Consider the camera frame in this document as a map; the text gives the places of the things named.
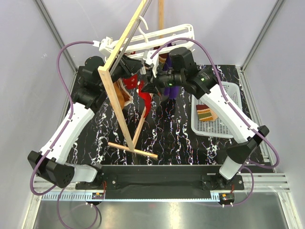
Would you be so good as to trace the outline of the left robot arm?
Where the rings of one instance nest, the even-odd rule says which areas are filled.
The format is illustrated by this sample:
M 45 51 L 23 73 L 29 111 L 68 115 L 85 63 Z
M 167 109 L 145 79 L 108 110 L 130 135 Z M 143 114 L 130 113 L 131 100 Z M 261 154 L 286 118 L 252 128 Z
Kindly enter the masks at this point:
M 86 182 L 97 189 L 103 183 L 96 166 L 72 165 L 67 157 L 72 145 L 87 123 L 92 120 L 107 98 L 98 67 L 104 65 L 102 57 L 93 56 L 81 67 L 81 85 L 76 91 L 69 111 L 51 139 L 39 152 L 31 151 L 28 162 L 33 168 L 30 180 L 41 177 L 60 188 L 72 182 Z

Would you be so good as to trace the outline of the orange sock with cream cuff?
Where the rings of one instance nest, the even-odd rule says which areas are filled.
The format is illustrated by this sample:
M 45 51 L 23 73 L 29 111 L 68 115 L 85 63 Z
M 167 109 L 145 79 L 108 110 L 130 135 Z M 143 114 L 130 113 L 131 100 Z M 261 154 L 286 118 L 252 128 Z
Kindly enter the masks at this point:
M 129 92 L 126 90 L 126 88 L 124 87 L 121 79 L 119 79 L 118 81 L 113 83 L 113 86 L 115 88 L 115 92 L 116 92 L 120 107 L 121 107 L 121 109 L 123 109 L 124 107 L 126 107 L 133 101 L 133 98 L 129 94 Z

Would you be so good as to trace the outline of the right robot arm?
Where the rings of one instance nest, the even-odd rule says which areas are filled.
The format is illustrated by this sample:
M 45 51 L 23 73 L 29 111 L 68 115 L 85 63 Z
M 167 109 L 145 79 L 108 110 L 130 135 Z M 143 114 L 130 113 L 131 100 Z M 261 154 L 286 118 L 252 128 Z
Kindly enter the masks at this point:
M 227 149 L 227 158 L 216 177 L 218 187 L 227 189 L 252 152 L 265 140 L 269 129 L 249 119 L 227 95 L 217 77 L 196 64 L 189 49 L 175 48 L 169 52 L 169 57 L 171 65 L 165 71 L 153 53 L 144 58 L 148 82 L 142 92 L 160 94 L 163 88 L 181 86 L 216 113 L 236 142 Z

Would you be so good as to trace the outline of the white plastic clip hanger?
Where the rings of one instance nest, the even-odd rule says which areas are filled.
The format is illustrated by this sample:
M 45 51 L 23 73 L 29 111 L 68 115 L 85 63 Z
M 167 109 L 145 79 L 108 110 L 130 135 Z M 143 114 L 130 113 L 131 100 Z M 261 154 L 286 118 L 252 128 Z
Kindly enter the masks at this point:
M 132 37 L 131 42 L 125 51 L 125 54 L 132 59 L 142 60 L 146 50 L 153 51 L 154 48 L 162 46 L 173 39 L 195 39 L 194 28 L 191 24 L 181 24 L 152 32 L 143 31 L 141 25 L 144 25 L 146 30 L 148 30 L 147 22 L 142 16 L 140 16 L 140 25 L 137 29 L 138 32 L 135 32 L 136 36 Z M 117 42 L 118 40 L 113 40 L 113 48 L 116 46 Z M 188 49 L 191 49 L 192 46 L 193 43 L 188 41 L 177 45 L 177 47 L 186 47 Z

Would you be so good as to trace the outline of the purple sock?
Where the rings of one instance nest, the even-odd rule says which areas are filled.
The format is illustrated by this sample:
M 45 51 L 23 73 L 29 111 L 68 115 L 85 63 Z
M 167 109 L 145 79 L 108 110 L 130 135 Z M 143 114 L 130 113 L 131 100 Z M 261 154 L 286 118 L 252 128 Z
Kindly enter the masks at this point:
M 168 53 L 166 53 L 165 57 L 166 59 L 165 59 L 165 64 L 163 66 L 163 70 L 167 71 L 172 66 L 172 62 Z M 176 99 L 179 90 L 180 90 L 180 86 L 167 87 L 165 88 L 163 94 L 164 96 L 168 96 L 169 99 Z

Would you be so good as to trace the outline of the red sock with cream cuff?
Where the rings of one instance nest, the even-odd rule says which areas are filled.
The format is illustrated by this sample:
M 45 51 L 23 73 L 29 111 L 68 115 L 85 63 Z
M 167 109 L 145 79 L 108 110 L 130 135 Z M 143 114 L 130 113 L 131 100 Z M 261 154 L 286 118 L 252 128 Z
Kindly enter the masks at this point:
M 137 86 L 138 86 L 138 74 L 134 74 L 130 78 L 123 78 L 122 81 L 125 85 L 125 88 L 128 89 L 128 90 L 137 88 Z

